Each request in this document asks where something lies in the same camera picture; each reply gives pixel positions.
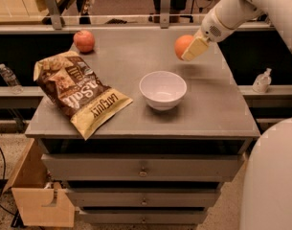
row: gray table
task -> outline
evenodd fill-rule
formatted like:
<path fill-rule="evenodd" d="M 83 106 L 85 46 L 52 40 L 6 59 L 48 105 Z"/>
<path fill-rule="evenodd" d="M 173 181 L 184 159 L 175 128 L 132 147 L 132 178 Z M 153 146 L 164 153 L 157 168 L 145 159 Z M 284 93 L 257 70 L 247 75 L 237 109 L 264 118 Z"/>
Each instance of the gray table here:
<path fill-rule="evenodd" d="M 133 103 L 101 126 L 92 138 L 118 136 L 258 137 L 232 73 L 218 46 L 186 63 L 173 51 L 175 39 L 192 30 L 94 30 L 96 51 L 81 55 L 104 84 L 125 93 Z M 152 71 L 180 75 L 188 85 L 183 102 L 167 112 L 146 105 L 139 81 Z M 57 138 L 79 134 L 52 105 L 43 102 L 26 132 L 29 137 Z"/>
<path fill-rule="evenodd" d="M 87 142 L 46 98 L 39 105 L 26 135 L 39 141 L 43 162 L 67 183 L 84 220 L 199 224 L 259 137 L 216 44 L 189 63 L 173 53 L 175 39 L 195 30 L 93 29 L 95 52 L 81 56 L 104 84 L 133 103 Z M 170 111 L 154 111 L 139 91 L 140 79 L 157 70 L 174 72 L 188 85 Z"/>

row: black cable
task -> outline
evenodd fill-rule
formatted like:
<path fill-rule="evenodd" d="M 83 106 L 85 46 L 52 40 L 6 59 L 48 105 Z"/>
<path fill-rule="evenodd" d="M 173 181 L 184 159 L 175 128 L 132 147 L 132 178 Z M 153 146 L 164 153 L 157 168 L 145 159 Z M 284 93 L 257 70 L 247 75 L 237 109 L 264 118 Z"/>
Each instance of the black cable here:
<path fill-rule="evenodd" d="M 5 160 L 5 156 L 4 156 L 4 153 L 3 153 L 2 149 L 1 149 L 1 147 L 0 147 L 0 153 L 1 153 L 2 158 L 3 158 L 3 175 L 2 175 L 2 179 L 5 180 L 5 173 L 6 173 L 6 160 Z M 2 190 L 1 190 L 1 193 L 0 193 L 0 199 L 1 199 L 1 196 L 2 196 L 2 193 L 3 193 L 3 189 L 4 189 L 4 187 L 5 187 L 5 185 L 3 186 Z M 9 210 L 6 209 L 5 207 L 3 207 L 3 206 L 1 205 L 1 203 L 0 203 L 0 207 L 1 207 L 4 211 L 6 211 L 6 212 L 8 212 L 8 213 L 10 213 L 10 214 L 12 214 L 12 215 L 14 216 L 14 213 L 11 212 L 11 211 L 9 211 Z"/>
<path fill-rule="evenodd" d="M 193 3 L 194 2 L 195 2 L 195 6 L 199 9 L 199 12 L 202 12 L 204 9 L 208 8 L 212 4 L 213 0 L 211 0 L 211 2 L 205 7 L 199 7 L 197 4 L 197 0 L 194 0 Z"/>
<path fill-rule="evenodd" d="M 193 4 L 194 4 L 194 0 L 192 0 L 192 3 L 191 3 L 191 15 L 193 13 Z"/>

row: chip bag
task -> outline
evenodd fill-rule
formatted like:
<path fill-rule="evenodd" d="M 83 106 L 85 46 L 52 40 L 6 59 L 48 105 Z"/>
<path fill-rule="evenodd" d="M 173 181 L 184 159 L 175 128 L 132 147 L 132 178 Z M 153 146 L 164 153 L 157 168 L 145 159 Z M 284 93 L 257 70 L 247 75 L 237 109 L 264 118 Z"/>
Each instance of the chip bag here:
<path fill-rule="evenodd" d="M 132 99 L 103 85 L 88 64 L 74 51 L 38 61 L 34 81 L 87 140 L 99 126 Z"/>

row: plastic bottle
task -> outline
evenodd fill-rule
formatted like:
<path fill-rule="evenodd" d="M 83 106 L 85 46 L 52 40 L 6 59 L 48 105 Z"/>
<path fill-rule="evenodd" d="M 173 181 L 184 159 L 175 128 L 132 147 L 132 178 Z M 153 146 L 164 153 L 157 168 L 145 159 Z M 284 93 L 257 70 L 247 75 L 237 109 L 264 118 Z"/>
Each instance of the plastic bottle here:
<path fill-rule="evenodd" d="M 259 74 L 253 83 L 253 90 L 258 93 L 265 93 L 268 90 L 268 87 L 271 83 L 271 68 L 267 68 L 267 70 L 263 74 Z"/>
<path fill-rule="evenodd" d="M 19 94 L 23 91 L 23 87 L 10 67 L 0 64 L 0 75 L 13 94 Z"/>

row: red apple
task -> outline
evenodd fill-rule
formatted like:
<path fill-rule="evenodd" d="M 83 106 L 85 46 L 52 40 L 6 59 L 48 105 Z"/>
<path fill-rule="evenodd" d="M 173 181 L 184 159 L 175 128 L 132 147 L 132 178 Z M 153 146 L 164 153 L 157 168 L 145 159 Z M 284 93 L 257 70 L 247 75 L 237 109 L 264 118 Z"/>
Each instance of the red apple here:
<path fill-rule="evenodd" d="M 75 33 L 73 41 L 78 50 L 82 53 L 89 53 L 95 47 L 95 38 L 93 34 L 87 30 L 81 30 Z"/>

